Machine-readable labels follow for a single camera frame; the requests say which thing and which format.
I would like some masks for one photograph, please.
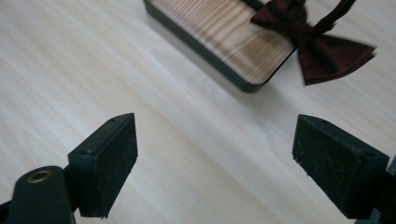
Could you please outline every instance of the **metal ring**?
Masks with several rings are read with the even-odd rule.
[[[44,181],[52,176],[52,171],[51,170],[43,170],[43,171],[38,171],[35,172],[34,174],[30,175],[27,178],[27,182],[31,184],[35,184],[41,181]]]

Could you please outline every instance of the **wooden table surface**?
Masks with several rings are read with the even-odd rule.
[[[336,0],[308,1],[309,20]],[[0,0],[0,203],[15,181],[107,119],[135,113],[139,157],[109,218],[78,223],[353,223],[292,159],[298,114],[396,154],[396,2],[360,0],[333,35],[377,46],[348,77],[305,87],[292,55],[243,93],[140,0]]]

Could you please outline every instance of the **bow tie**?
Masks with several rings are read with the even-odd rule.
[[[306,22],[304,2],[272,0],[251,21],[286,34],[298,49],[305,85],[344,77],[370,61],[374,48],[354,41],[324,35],[334,22],[347,14],[355,0],[341,0],[338,6],[315,26]]]

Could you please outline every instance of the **burgundy satin fabric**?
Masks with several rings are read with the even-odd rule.
[[[324,35],[334,22],[347,14],[355,0],[341,0],[317,25],[306,22],[304,5],[295,0],[272,0],[253,16],[251,22],[291,37],[303,71],[305,85],[344,77],[373,57],[375,48],[354,41]]]

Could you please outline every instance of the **black plastic block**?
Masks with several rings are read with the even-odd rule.
[[[369,218],[389,157],[324,119],[300,115],[293,158],[348,218]]]
[[[83,217],[107,217],[137,158],[134,114],[108,120],[69,153],[71,176],[81,184]]]

